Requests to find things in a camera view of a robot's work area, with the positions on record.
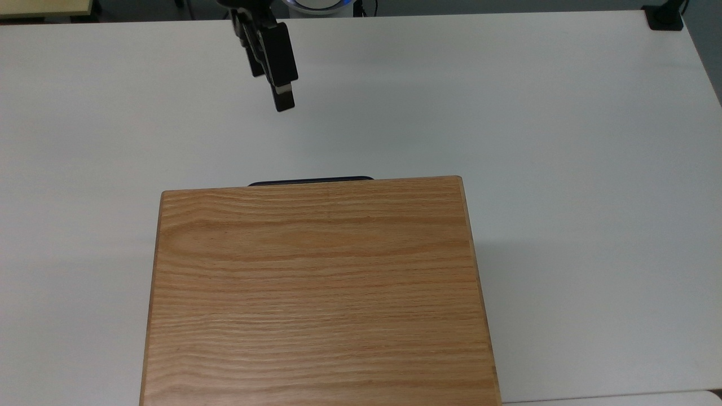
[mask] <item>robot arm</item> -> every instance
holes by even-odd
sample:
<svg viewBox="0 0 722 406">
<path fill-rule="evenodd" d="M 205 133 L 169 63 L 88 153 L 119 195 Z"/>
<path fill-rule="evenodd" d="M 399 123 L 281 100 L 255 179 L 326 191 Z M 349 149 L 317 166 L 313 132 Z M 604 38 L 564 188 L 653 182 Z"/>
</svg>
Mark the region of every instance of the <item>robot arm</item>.
<svg viewBox="0 0 722 406">
<path fill-rule="evenodd" d="M 298 79 L 288 28 L 276 22 L 273 0 L 218 0 L 230 10 L 233 29 L 245 48 L 251 73 L 266 75 L 277 111 L 295 106 L 291 82 Z"/>
</svg>

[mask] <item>black clamp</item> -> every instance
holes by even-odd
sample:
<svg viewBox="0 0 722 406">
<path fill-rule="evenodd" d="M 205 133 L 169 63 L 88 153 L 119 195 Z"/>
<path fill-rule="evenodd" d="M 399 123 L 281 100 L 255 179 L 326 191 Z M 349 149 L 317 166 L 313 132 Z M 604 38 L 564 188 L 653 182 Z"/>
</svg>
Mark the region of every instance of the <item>black clamp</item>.
<svg viewBox="0 0 722 406">
<path fill-rule="evenodd" d="M 655 31 L 682 31 L 684 23 L 679 8 L 684 1 L 668 0 L 661 6 L 642 6 L 649 28 Z"/>
<path fill-rule="evenodd" d="M 277 22 L 273 0 L 217 0 L 230 10 L 233 29 L 245 48 L 251 73 L 266 75 L 277 111 L 295 106 L 291 82 L 298 79 L 291 38 L 283 22 Z"/>
</svg>

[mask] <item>wooden lid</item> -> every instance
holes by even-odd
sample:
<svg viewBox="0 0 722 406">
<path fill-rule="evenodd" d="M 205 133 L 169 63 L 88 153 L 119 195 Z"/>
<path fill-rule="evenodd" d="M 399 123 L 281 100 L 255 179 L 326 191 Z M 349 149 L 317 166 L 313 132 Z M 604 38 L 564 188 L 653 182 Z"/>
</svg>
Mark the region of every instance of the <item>wooden lid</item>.
<svg viewBox="0 0 722 406">
<path fill-rule="evenodd" d="M 141 405 L 501 405 L 461 178 L 163 193 Z"/>
</svg>

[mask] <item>floor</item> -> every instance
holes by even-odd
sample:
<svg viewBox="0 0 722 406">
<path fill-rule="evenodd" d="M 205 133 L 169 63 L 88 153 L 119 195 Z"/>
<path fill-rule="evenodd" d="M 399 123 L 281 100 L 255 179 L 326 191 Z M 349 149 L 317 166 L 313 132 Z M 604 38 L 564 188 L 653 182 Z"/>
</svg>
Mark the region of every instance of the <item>floor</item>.
<svg viewBox="0 0 722 406">
<path fill-rule="evenodd" d="M 569 12 L 639 9 L 663 0 L 378 0 L 378 16 L 478 14 L 511 12 Z M 102 22 L 189 20 L 188 7 L 177 8 L 173 0 L 100 0 Z M 191 0 L 195 18 L 219 20 L 225 9 L 215 0 Z M 367 12 L 373 0 L 365 0 Z M 288 17 L 280 0 L 271 8 L 278 18 Z M 718 99 L 722 100 L 722 1 L 690 0 L 684 20 L 707 69 Z"/>
</svg>

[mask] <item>black handle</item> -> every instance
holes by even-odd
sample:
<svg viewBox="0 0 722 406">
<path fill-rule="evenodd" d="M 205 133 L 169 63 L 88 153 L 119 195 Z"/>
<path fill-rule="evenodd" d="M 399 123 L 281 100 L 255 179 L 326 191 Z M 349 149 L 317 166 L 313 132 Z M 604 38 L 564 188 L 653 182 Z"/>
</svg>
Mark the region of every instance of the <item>black handle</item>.
<svg viewBox="0 0 722 406">
<path fill-rule="evenodd" d="M 262 182 L 253 182 L 249 186 L 297 185 L 300 183 L 372 181 L 372 180 L 373 180 L 373 178 L 370 176 L 341 176 L 338 178 L 312 178 L 312 179 L 290 179 L 288 181 L 262 181 Z"/>
</svg>

